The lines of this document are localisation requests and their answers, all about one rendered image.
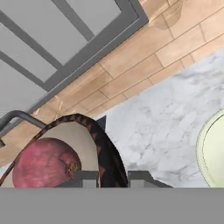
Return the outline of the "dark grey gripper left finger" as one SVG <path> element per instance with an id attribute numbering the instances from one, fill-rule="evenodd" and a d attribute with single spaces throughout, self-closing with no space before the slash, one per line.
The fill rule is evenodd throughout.
<path id="1" fill-rule="evenodd" d="M 59 185 L 59 187 L 98 187 L 98 172 L 97 171 L 77 171 L 74 178 Z"/>

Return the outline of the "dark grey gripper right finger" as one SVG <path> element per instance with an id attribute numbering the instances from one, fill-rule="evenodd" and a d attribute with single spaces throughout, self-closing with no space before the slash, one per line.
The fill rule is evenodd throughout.
<path id="1" fill-rule="evenodd" d="M 172 188 L 164 182 L 155 180 L 148 171 L 128 171 L 130 188 Z"/>

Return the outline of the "dark patterned bowl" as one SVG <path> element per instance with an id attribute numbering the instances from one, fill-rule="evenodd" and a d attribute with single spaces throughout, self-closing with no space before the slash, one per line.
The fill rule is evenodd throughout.
<path id="1" fill-rule="evenodd" d="M 127 187 L 128 179 L 123 161 L 117 148 L 97 121 L 81 114 L 65 115 L 54 122 L 47 124 L 26 146 L 39 140 L 47 131 L 59 127 L 62 123 L 78 123 L 83 126 L 92 137 L 96 145 L 98 160 L 98 179 L 101 187 Z M 15 157 L 7 170 L 0 178 L 0 186 L 4 183 L 10 172 L 13 172 L 15 163 L 21 152 Z"/>

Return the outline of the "red onion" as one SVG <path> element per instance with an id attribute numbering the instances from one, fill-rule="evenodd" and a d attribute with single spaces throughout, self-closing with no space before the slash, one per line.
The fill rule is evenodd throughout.
<path id="1" fill-rule="evenodd" d="M 15 187 L 55 187 L 81 170 L 76 151 L 58 138 L 44 137 L 26 146 L 12 172 Z"/>

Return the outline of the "pale yellow-green plate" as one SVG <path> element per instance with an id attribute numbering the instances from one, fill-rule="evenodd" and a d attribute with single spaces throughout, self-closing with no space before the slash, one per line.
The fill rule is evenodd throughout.
<path id="1" fill-rule="evenodd" d="M 224 109 L 203 125 L 197 139 L 200 172 L 212 188 L 224 188 Z"/>

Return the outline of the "grey cupboard front, dark frame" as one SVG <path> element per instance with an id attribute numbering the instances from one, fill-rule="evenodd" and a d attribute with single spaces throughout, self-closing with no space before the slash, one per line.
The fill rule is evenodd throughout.
<path id="1" fill-rule="evenodd" d="M 139 0 L 0 0 L 0 118 L 34 112 L 148 22 Z"/>

